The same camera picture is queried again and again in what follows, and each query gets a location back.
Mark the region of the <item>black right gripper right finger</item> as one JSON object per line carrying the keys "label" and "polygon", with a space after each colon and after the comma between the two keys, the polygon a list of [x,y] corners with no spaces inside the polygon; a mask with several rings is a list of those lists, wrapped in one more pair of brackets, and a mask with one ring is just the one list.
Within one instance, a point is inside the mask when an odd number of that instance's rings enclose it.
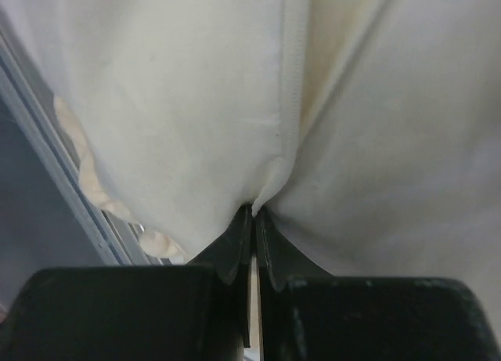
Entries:
{"label": "black right gripper right finger", "polygon": [[335,276],[260,211],[254,228],[263,360],[489,360],[492,329],[457,280]]}

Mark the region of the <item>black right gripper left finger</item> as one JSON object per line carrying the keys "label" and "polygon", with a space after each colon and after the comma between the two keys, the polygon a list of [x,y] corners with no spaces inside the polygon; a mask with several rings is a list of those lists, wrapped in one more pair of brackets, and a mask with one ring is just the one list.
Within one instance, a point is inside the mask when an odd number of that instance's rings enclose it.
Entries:
{"label": "black right gripper left finger", "polygon": [[10,360],[241,360],[250,344],[253,220],[185,265],[35,273],[7,316]]}

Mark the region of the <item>white pillowcase with cream ruffle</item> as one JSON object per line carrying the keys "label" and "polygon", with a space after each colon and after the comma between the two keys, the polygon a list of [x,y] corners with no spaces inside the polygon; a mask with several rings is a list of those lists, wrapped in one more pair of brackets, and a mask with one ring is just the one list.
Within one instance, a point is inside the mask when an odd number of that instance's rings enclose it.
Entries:
{"label": "white pillowcase with cream ruffle", "polygon": [[128,217],[269,206],[334,273],[500,274],[500,0],[1,0]]}

